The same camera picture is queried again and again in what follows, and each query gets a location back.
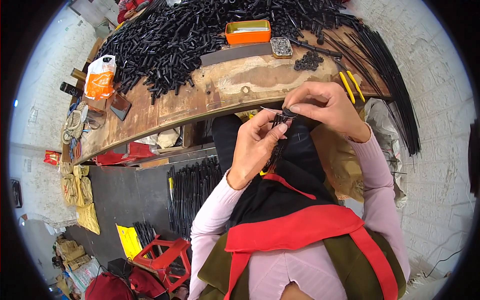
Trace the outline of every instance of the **smartphone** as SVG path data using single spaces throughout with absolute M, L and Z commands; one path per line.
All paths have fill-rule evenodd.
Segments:
M 132 107 L 132 104 L 125 100 L 122 96 L 119 94 L 115 94 L 115 98 L 113 99 L 112 104 L 110 105 L 110 109 L 113 111 L 113 113 L 119 117 L 121 121 L 125 120 L 125 117 L 128 114 L 128 111 Z

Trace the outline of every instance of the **red cloth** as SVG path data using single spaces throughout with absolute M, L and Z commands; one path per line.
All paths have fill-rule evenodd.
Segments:
M 104 154 L 97 155 L 93 158 L 93 161 L 95 161 L 97 166 L 115 165 L 155 155 L 150 152 L 150 145 L 136 142 L 131 142 L 128 144 L 127 152 L 127 154 L 121 154 L 114 153 L 113 150 L 110 150 Z
M 282 177 L 270 176 L 284 186 L 293 189 Z M 365 223 L 351 209 L 335 204 L 314 205 L 293 214 L 261 221 L 243 223 L 230 229 L 225 251 L 232 252 L 228 292 L 230 299 L 235 284 L 255 251 L 278 249 L 296 250 L 316 241 L 350 234 L 360 251 L 365 255 L 375 274 L 385 300 L 396 300 L 398 286 L 392 268 L 382 250 L 363 227 Z
M 133 267 L 129 276 L 130 283 L 138 293 L 155 298 L 165 292 L 163 286 L 148 272 Z M 110 272 L 97 276 L 85 292 L 87 300 L 134 300 L 132 290 L 127 283 Z

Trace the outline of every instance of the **red bag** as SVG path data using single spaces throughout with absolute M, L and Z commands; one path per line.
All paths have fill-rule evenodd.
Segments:
M 45 159 L 43 160 L 44 163 L 58 166 L 60 164 L 59 161 L 60 153 L 51 150 L 45 150 Z

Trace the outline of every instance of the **yellow bag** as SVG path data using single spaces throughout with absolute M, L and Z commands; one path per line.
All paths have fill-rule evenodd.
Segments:
M 132 260 L 137 256 L 140 251 L 142 251 L 142 246 L 138 241 L 137 231 L 135 227 L 124 227 L 117 225 L 117 231 L 119 232 L 120 242 L 123 247 L 123 251 L 125 252 L 125 256 L 127 258 L 131 258 Z
M 76 258 L 70 262 L 63 262 L 63 265 L 67 270 L 75 271 L 76 269 L 80 268 L 83 264 L 91 261 L 92 259 L 88 255 L 81 256 Z
M 78 178 L 77 176 L 75 176 L 75 186 L 76 186 L 77 193 L 78 193 L 78 200 L 75 203 L 75 205 L 77 205 L 79 207 L 84 207 L 85 206 L 85 200 L 84 200 L 84 196 L 83 196 L 83 193 L 82 193 L 82 185 L 81 185 L 80 181 L 81 181 L 81 179 Z
M 82 245 L 80 245 L 78 247 L 75 247 L 71 251 L 62 253 L 61 258 L 65 262 L 71 262 L 72 260 L 77 259 L 80 256 L 84 256 L 84 255 L 85 255 L 85 248 Z
M 73 172 L 73 166 L 71 163 L 64 163 L 60 156 L 60 173 L 63 177 Z
M 91 204 L 93 202 L 92 183 L 88 177 L 80 179 L 80 191 L 82 192 L 85 205 Z
M 94 204 L 85 205 L 84 207 L 77 206 L 77 221 L 80 226 L 100 235 L 100 226 L 96 219 L 96 212 Z
M 73 166 L 73 175 L 75 177 L 82 178 L 83 176 L 87 176 L 88 171 L 90 171 L 90 166 Z
M 78 203 L 78 191 L 75 183 L 75 176 L 73 174 L 67 174 L 64 178 L 60 179 L 60 187 L 63 193 L 63 199 L 68 205 L 77 205 Z
M 65 255 L 72 253 L 78 248 L 77 242 L 74 240 L 58 240 L 55 242 L 55 246 L 63 260 L 65 260 Z

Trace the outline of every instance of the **woman's right hand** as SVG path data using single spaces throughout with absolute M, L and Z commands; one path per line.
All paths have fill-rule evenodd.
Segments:
M 283 107 L 325 123 L 355 142 L 365 143 L 370 139 L 370 128 L 360 119 L 344 89 L 337 83 L 304 82 L 288 93 Z
M 125 19 L 130 19 L 133 15 L 135 14 L 135 9 L 131 9 L 125 13 L 124 18 Z

